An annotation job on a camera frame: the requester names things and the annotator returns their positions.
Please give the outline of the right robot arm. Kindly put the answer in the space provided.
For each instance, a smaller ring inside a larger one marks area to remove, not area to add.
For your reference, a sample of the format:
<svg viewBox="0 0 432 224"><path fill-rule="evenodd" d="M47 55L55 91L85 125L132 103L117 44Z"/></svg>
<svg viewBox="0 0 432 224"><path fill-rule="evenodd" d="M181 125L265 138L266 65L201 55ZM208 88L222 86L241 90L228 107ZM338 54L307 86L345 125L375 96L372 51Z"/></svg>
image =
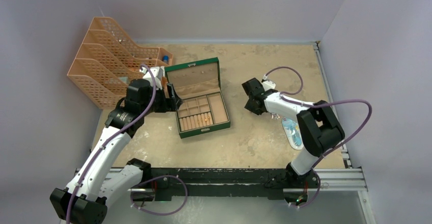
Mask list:
<svg viewBox="0 0 432 224"><path fill-rule="evenodd" d="M241 85L248 96L245 109L256 115L279 115L298 124L304 147L287 165L286 180L293 187L300 186L323 154L345 138L333 110L323 100L316 103L300 101L288 97L286 93L265 88L264 83L256 78Z"/></svg>

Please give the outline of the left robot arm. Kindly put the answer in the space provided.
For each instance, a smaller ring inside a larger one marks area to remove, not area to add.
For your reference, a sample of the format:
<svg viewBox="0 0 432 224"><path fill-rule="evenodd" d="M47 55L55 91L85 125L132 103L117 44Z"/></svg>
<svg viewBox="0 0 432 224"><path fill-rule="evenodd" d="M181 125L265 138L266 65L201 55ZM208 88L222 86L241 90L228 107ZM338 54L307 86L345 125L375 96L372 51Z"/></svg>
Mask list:
<svg viewBox="0 0 432 224"><path fill-rule="evenodd" d="M102 223L109 207L133 186L145 188L156 179L151 165L133 158L116 177L106 176L123 148L144 125L149 113L176 111L182 100L171 83L168 91L145 79L134 79L105 122L101 137L83 167L63 189L55 188L50 201L67 223Z"/></svg>

